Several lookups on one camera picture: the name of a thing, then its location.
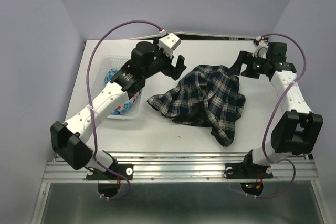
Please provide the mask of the navy plaid skirt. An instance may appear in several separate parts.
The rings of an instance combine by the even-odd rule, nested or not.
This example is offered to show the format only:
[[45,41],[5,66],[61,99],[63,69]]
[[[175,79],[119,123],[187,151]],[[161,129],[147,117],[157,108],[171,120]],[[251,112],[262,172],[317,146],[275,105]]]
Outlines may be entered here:
[[211,128],[217,142],[228,147],[246,102],[239,88],[239,78],[228,67],[199,65],[175,88],[149,97],[147,103],[176,124]]

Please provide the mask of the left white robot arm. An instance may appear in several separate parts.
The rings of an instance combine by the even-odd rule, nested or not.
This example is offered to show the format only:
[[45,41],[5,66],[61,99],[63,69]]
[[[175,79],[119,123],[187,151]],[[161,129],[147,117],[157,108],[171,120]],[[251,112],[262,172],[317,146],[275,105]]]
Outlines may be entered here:
[[161,72],[177,80],[186,69],[185,58],[179,56],[172,65],[173,52],[181,41],[168,35],[154,42],[136,44],[131,58],[111,78],[103,90],[75,116],[64,123],[56,121],[50,128],[53,151],[74,170],[97,169],[106,179],[117,172],[116,160],[107,153],[91,148],[86,142],[96,136],[96,128],[120,105],[130,100],[145,86],[147,78]]

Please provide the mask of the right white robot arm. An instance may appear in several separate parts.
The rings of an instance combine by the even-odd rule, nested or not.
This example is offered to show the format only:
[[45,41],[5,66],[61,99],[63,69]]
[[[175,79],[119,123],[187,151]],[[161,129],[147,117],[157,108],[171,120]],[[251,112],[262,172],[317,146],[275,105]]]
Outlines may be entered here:
[[287,45],[268,43],[262,37],[253,44],[255,51],[241,51],[230,71],[254,79],[266,76],[278,96],[274,110],[280,109],[282,117],[271,133],[264,133],[260,148],[249,151],[241,163],[225,165],[224,176],[228,179],[272,178],[271,164],[290,155],[312,152],[323,125],[323,117],[313,113],[301,93],[294,64],[286,61]]

